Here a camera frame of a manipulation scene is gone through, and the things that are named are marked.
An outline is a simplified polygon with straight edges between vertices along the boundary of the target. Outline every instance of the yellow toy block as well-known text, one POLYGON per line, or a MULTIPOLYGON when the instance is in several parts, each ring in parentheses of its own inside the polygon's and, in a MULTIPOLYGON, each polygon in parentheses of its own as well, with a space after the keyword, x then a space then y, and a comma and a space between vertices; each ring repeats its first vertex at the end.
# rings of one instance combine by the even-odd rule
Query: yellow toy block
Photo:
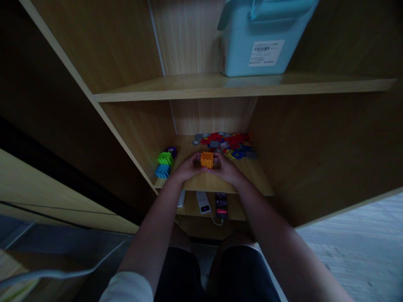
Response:
POLYGON ((214 154, 212 152, 203 152, 201 154, 200 162, 202 167, 212 169, 213 161, 214 161, 214 154))

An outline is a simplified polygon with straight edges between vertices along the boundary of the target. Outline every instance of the gray cable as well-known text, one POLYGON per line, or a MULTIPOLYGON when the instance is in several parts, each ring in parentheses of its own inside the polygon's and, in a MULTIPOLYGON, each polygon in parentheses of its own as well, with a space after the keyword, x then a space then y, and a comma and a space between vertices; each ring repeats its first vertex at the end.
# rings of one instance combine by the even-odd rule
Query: gray cable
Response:
POLYGON ((108 258, 113 252, 115 252, 118 248, 120 248, 128 238, 129 236, 127 236, 125 240, 123 240, 117 247, 111 250, 104 258, 102 258, 101 261, 98 262, 97 265, 93 268, 76 272, 64 272, 59 270, 40 270, 40 271, 28 272, 17 276, 12 276, 10 278, 0 281, 0 291, 18 282, 36 278, 68 279, 88 275, 93 271, 95 271, 102 264, 102 262, 106 260, 106 258, 108 258))

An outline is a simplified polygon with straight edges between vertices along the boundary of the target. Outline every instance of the green toy block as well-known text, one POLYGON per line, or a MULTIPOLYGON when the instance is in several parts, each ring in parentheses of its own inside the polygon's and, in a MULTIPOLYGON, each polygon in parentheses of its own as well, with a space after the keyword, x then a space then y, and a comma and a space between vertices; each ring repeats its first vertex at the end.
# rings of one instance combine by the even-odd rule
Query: green toy block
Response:
POLYGON ((171 168, 173 166, 173 158, 170 152, 161 152, 158 156, 158 162, 162 165, 169 165, 171 168))

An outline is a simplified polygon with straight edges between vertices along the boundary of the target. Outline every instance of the white cloth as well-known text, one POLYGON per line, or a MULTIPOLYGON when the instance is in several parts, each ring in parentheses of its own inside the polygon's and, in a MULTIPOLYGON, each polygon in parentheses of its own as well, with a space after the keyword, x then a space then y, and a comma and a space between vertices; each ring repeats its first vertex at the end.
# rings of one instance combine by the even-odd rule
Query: white cloth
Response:
POLYGON ((113 276, 99 302, 152 302, 151 285, 142 275, 120 272, 113 276))

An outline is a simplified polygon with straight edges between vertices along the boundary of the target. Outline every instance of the person's left hand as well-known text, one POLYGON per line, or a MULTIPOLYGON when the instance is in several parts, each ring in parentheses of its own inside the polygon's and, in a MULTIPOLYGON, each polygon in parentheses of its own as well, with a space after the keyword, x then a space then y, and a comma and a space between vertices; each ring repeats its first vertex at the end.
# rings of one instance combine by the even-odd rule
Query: person's left hand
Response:
POLYGON ((184 159, 181 165, 175 170, 175 172, 170 176, 170 178, 176 179, 178 182, 184 182, 194 175, 204 172, 207 169, 204 167, 195 168, 193 166, 193 161, 200 161, 200 152, 193 153, 191 156, 184 159))

